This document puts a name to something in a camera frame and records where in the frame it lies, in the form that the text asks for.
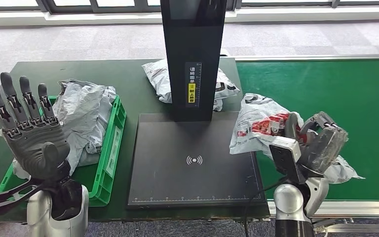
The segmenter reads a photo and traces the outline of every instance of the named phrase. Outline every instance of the label sticker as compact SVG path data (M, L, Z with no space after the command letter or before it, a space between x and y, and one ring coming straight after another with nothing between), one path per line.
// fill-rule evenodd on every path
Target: label sticker
M186 107L194 108L200 105L201 68L201 62L185 63Z
M195 83L188 83L188 103L195 103Z
M110 158L107 162L107 167L105 168L106 172L114 178L114 168L116 165L116 158L118 156L118 149L119 149L119 140L120 140L120 133L121 129L118 127L115 127L114 131L114 138L113 138L113 146L111 147L111 153L110 153Z

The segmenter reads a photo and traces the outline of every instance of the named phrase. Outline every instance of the windowsill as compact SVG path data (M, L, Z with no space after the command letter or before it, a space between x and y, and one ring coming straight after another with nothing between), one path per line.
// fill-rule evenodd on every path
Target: windowsill
M379 20L379 6L247 7L226 13L226 22ZM65 14L0 12L0 26L162 23L158 13Z

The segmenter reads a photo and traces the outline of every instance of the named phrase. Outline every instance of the yellow sticker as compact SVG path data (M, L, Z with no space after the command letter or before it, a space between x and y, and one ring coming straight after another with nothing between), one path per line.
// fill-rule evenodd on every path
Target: yellow sticker
M195 83L188 83L188 103L195 103Z

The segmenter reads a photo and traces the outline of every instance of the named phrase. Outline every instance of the red logo on plastic bag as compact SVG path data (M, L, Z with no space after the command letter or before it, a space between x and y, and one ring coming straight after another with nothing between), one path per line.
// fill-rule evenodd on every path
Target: red logo on plastic bag
M252 132L260 132L271 136L283 136L285 122L289 115L289 113L279 113L269 116L262 121L254 122L252 123Z

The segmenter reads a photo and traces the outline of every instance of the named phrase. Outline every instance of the green plastic crate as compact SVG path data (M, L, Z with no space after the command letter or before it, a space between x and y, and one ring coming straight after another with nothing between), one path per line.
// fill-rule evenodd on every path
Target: green plastic crate
M49 96L48 98L50 103L53 104L57 96ZM73 179L88 189L89 206L91 207L105 206L110 202L125 118L126 112L121 104L120 97L117 95L113 101L99 163L77 167L72 175ZM13 189L25 182L26 180L20 179L13 174L11 164L0 184L0 193Z

